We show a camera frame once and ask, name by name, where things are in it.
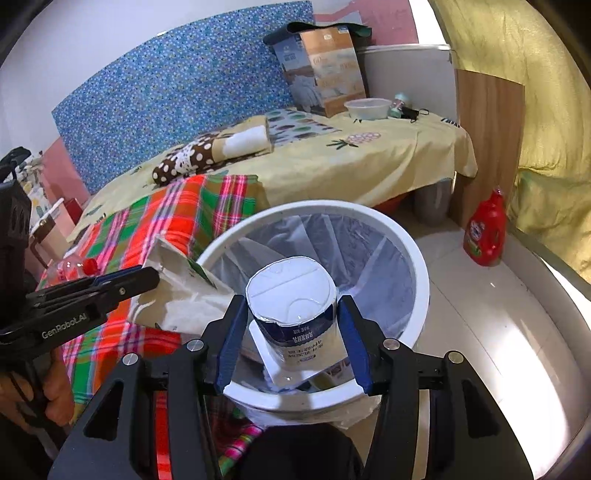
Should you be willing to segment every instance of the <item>screw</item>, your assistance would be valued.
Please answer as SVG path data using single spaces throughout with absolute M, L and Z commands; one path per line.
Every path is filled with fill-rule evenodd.
M 138 356 L 135 353 L 128 353 L 123 357 L 124 365 L 133 365 L 138 361 Z
M 449 352 L 447 357 L 453 364 L 461 364 L 464 361 L 464 356 L 460 352 Z
M 199 339 L 191 340 L 187 344 L 187 350 L 189 350 L 191 352 L 197 352 L 198 350 L 201 350 L 204 346 L 205 346 L 205 343 L 203 343 L 203 341 L 201 341 Z
M 384 346 L 388 350 L 398 350 L 400 348 L 400 342 L 395 338 L 386 338 L 384 340 Z

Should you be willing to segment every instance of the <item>blue patterned wall covering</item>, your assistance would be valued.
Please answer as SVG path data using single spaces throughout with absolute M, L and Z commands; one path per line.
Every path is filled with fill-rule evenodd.
M 199 132 L 292 105 L 262 42 L 290 21 L 313 22 L 312 4 L 198 20 L 148 40 L 74 90 L 52 113 L 90 192 Z

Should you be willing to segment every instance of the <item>yogurt cup lid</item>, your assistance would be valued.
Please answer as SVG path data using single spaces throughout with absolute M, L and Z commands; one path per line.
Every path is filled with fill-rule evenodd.
M 317 261 L 289 257 L 256 272 L 246 285 L 246 299 L 252 314 L 263 322 L 300 325 L 336 300 L 336 286 Z

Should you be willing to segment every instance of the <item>plaid blanket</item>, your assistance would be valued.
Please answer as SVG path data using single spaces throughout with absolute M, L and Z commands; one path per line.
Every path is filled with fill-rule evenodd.
M 188 257 L 197 258 L 207 245 L 255 211 L 267 207 L 256 176 L 196 176 L 178 181 L 129 208 L 91 226 L 77 253 L 95 258 L 102 273 L 143 264 L 156 235 Z M 180 345 L 176 333 L 132 325 L 126 321 L 130 301 L 122 302 L 105 324 L 63 347 L 72 380 L 77 413 L 98 390 L 115 364 L 129 352 L 153 358 Z M 161 480 L 170 479 L 165 394 L 157 394 L 157 459 Z M 225 397 L 211 398 L 210 422 L 226 474 L 260 434 Z

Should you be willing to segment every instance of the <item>human hand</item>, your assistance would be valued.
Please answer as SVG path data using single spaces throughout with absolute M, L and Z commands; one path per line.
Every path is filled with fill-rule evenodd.
M 29 400 L 32 399 L 33 390 L 29 383 L 19 375 L 15 374 L 14 378 L 25 396 Z M 66 425 L 74 416 L 74 395 L 61 356 L 61 348 L 51 352 L 51 367 L 43 381 L 43 393 L 49 400 L 45 410 L 47 418 L 59 426 Z M 17 409 L 17 404 L 20 402 L 22 398 L 14 388 L 10 377 L 0 374 L 0 413 L 29 431 L 30 427 Z

